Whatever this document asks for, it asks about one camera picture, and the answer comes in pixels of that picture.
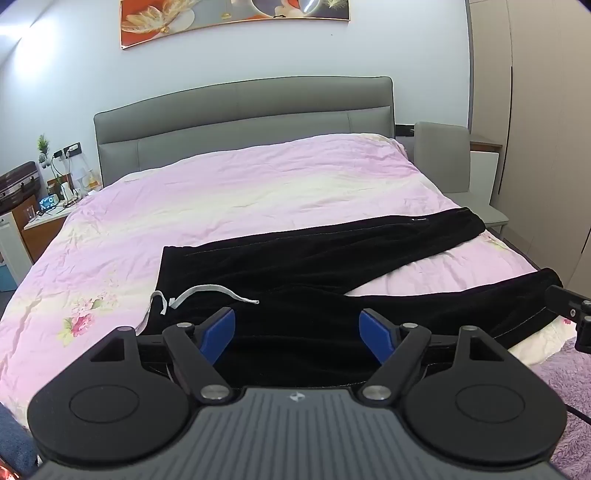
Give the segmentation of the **black pants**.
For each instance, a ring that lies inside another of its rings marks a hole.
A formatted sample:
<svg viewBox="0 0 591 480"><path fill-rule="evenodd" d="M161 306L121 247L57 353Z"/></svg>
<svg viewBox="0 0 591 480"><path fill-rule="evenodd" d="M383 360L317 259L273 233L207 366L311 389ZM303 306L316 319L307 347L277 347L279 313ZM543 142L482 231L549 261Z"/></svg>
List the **black pants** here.
<svg viewBox="0 0 591 480"><path fill-rule="evenodd" d="M235 337L215 367L236 388L360 384L379 363L359 317L373 309L435 335L474 325L506 348L552 322L545 293L560 284L542 269L461 292L363 295L356 288L477 238L484 223L466 208L166 247L145 333L200 324L235 311Z"/></svg>

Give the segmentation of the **purple fluffy blanket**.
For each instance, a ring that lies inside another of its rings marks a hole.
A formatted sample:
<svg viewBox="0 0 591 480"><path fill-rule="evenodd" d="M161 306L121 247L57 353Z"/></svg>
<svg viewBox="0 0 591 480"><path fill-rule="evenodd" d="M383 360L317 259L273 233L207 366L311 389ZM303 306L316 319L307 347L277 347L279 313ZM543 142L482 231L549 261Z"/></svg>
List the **purple fluffy blanket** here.
<svg viewBox="0 0 591 480"><path fill-rule="evenodd" d="M574 338L532 370L566 405L590 416L590 355L575 349ZM552 456L552 464L571 479L590 480L590 439L590 426L568 413L567 426Z"/></svg>

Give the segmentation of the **blue jeans fabric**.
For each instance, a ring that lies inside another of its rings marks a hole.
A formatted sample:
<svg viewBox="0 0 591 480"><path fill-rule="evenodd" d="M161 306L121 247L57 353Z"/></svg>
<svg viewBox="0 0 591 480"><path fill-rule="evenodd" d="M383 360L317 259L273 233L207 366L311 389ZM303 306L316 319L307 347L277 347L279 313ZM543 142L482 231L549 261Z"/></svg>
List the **blue jeans fabric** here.
<svg viewBox="0 0 591 480"><path fill-rule="evenodd" d="M17 478L30 478L38 470L38 455L35 443L28 431L4 406L0 413L1 467Z"/></svg>

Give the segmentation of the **pink floral duvet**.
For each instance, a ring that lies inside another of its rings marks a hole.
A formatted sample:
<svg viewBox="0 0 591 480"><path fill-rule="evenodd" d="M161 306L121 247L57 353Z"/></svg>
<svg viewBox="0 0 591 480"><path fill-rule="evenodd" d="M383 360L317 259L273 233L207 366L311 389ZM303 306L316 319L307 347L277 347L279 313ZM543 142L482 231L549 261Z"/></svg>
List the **pink floral duvet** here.
<svg viewBox="0 0 591 480"><path fill-rule="evenodd" d="M143 328L162 251L386 215L450 210L377 134L335 134L197 155L124 176L83 200L1 319L1 401L16 416L121 325Z"/></svg>

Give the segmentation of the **white cabinet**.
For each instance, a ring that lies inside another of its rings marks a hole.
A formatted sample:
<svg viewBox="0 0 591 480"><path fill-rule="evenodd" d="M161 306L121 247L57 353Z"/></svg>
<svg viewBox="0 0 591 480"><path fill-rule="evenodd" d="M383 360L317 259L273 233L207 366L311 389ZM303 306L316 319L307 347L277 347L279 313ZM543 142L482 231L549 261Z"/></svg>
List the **white cabinet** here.
<svg viewBox="0 0 591 480"><path fill-rule="evenodd" d="M0 247L4 263L19 286L32 267L32 261L11 212L1 216Z"/></svg>

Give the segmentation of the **wooden bedside table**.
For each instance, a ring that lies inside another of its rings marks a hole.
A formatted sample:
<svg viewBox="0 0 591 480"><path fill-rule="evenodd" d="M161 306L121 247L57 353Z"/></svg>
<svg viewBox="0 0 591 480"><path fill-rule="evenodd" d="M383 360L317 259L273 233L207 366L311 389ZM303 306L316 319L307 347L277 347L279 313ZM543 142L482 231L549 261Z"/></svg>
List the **wooden bedside table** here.
<svg viewBox="0 0 591 480"><path fill-rule="evenodd" d="M26 200L23 207L18 207L16 213L27 223L19 228L25 250L31 263L36 263L46 251L50 243L61 231L67 217L82 203L82 199L72 200L69 203L61 201L55 208L43 214L35 211L32 219L28 218L25 210L28 207L35 208L33 201Z"/></svg>

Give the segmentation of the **grey padded chair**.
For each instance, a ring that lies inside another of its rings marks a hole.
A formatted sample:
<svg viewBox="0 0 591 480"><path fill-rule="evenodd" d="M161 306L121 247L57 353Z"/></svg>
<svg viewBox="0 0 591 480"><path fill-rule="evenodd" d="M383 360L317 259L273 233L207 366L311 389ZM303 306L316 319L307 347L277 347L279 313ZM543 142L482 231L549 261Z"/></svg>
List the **grey padded chair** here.
<svg viewBox="0 0 591 480"><path fill-rule="evenodd" d="M490 205L490 201L470 192L470 133L466 127L433 122L414 126L415 166L438 189L460 206L477 214L488 229L502 232L508 217Z"/></svg>

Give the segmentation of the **brown suitcase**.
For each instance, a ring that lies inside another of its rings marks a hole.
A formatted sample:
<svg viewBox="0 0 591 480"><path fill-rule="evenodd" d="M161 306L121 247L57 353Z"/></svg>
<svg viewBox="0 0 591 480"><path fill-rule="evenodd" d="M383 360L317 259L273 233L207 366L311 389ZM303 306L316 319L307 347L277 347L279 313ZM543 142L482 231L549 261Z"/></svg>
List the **brown suitcase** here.
<svg viewBox="0 0 591 480"><path fill-rule="evenodd" d="M40 175L35 162L26 162L0 176L0 211L4 214L40 192Z"/></svg>

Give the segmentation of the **beige wardrobe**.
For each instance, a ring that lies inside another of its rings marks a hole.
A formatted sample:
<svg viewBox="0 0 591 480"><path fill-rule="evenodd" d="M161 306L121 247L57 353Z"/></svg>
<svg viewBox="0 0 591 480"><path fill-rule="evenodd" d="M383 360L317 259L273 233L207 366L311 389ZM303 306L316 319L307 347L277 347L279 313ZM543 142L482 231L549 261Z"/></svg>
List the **beige wardrobe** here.
<svg viewBox="0 0 591 480"><path fill-rule="evenodd" d="M473 1L474 134L502 155L505 238L590 293L590 13L579 1Z"/></svg>

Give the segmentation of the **grey upholstered headboard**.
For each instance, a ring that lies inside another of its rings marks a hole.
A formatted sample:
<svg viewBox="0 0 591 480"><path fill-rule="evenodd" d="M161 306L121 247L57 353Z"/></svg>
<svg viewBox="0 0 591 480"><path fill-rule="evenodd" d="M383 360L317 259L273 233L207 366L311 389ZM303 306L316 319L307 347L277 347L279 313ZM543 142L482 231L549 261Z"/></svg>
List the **grey upholstered headboard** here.
<svg viewBox="0 0 591 480"><path fill-rule="evenodd" d="M194 155L328 134L394 137L388 76L291 76L215 84L141 100L93 118L101 179Z"/></svg>

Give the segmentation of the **small green plant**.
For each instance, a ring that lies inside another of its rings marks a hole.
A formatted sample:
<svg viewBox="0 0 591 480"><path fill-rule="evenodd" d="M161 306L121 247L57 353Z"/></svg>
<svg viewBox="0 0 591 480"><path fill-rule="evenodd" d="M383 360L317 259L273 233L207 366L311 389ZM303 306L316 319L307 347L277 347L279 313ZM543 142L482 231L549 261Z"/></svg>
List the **small green plant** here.
<svg viewBox="0 0 591 480"><path fill-rule="evenodd" d="M41 134L37 139L37 149L39 151L38 162L42 168L47 168L50 165L49 141L44 134Z"/></svg>

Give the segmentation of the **black wall socket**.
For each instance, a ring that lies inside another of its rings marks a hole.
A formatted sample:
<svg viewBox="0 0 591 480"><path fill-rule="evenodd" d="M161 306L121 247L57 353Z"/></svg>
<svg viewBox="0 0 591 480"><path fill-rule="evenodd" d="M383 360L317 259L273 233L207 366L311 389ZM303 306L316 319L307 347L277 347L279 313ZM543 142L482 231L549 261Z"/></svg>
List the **black wall socket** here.
<svg viewBox="0 0 591 480"><path fill-rule="evenodd" d="M80 142L73 143L53 153L53 159L70 159L82 153Z"/></svg>

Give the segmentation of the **orange floral wall painting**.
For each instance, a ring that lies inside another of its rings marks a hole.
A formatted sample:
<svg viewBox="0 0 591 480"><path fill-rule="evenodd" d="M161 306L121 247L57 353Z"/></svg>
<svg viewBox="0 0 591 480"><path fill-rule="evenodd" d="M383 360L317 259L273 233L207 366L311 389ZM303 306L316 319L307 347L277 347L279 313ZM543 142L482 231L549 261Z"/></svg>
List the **orange floral wall painting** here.
<svg viewBox="0 0 591 480"><path fill-rule="evenodd" d="M280 19L349 20L348 0L121 1L120 46L224 24Z"/></svg>

